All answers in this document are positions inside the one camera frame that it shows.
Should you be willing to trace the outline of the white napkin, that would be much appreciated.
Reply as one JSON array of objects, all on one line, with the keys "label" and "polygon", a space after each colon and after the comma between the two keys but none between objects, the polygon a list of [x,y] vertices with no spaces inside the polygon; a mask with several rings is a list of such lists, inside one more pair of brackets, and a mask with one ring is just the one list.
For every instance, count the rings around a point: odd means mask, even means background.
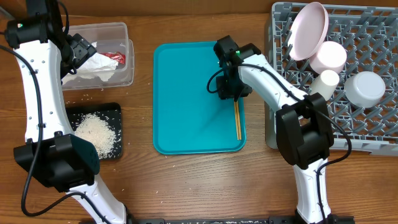
[{"label": "white napkin", "polygon": [[[105,52],[120,52],[114,49],[114,46],[105,50]],[[95,53],[80,68],[77,69],[76,75],[68,74],[62,78],[64,88],[91,88],[103,85],[118,85],[126,79],[125,66],[119,64],[117,66],[107,66],[104,62],[107,57]]]}]

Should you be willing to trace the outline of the red snack wrapper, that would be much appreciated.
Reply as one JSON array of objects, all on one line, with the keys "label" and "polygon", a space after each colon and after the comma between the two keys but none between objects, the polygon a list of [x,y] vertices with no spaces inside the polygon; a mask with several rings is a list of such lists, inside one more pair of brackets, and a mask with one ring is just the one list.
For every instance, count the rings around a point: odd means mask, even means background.
[{"label": "red snack wrapper", "polygon": [[107,66],[117,66],[126,63],[126,56],[121,52],[102,52],[101,54],[107,57],[104,60]]}]

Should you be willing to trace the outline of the cream cup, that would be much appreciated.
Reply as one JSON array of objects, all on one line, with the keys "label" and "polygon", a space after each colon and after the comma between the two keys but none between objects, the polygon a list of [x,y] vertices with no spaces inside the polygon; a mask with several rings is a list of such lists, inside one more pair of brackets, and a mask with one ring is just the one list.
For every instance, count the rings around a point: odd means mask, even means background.
[{"label": "cream cup", "polygon": [[311,83],[310,95],[319,93],[326,101],[328,101],[333,95],[339,82],[340,77],[336,72],[333,70],[325,70]]}]

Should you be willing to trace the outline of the large white plate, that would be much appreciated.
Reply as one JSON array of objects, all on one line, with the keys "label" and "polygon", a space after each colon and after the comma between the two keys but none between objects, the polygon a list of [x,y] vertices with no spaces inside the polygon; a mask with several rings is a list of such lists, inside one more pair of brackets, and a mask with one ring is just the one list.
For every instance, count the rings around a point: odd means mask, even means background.
[{"label": "large white plate", "polygon": [[300,61],[314,55],[325,40],[328,23],[328,13],[321,3],[311,2],[302,8],[290,29],[289,56]]}]

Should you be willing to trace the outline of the small pink bowl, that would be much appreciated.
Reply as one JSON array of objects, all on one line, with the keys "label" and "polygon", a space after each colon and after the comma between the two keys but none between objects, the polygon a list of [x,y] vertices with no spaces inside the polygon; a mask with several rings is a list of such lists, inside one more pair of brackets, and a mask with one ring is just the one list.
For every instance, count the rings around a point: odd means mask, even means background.
[{"label": "small pink bowl", "polygon": [[334,41],[326,41],[321,44],[318,51],[309,58],[310,67],[318,74],[325,70],[333,70],[340,73],[347,60],[345,48]]}]

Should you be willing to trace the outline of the grey bowl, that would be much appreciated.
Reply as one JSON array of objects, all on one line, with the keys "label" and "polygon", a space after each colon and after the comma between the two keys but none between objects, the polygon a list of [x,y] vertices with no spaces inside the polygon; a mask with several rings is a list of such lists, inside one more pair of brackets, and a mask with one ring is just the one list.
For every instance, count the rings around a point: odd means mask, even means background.
[{"label": "grey bowl", "polygon": [[355,106],[370,108],[377,105],[385,94],[384,80],[374,72],[359,72],[344,84],[346,98]]}]

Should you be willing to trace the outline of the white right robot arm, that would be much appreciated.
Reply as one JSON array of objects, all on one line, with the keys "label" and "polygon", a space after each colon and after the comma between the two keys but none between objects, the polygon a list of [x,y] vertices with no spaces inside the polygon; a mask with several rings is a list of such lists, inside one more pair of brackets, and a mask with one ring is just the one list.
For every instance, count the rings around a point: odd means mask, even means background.
[{"label": "white right robot arm", "polygon": [[293,167],[298,203],[295,214],[270,218],[269,223],[354,223],[353,217],[339,217],[327,202],[326,167],[334,144],[333,129],[347,133],[328,114],[324,97],[308,95],[284,79],[270,66],[254,44],[242,47],[230,37],[213,47],[220,70],[211,76],[214,92],[222,100],[248,96],[252,91],[274,112],[275,140],[285,161]]}]

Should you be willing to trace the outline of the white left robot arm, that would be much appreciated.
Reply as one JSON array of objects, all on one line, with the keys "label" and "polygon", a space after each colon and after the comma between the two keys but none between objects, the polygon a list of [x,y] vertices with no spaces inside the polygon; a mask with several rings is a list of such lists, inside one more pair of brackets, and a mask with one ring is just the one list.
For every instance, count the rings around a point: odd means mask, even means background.
[{"label": "white left robot arm", "polygon": [[14,149],[28,179],[74,198],[96,223],[134,223],[100,176],[94,145],[74,135],[62,92],[62,78],[76,74],[96,52],[81,35],[70,35],[68,13],[56,0],[26,3],[26,19],[7,23],[3,50],[21,70],[27,124],[25,144]]}]

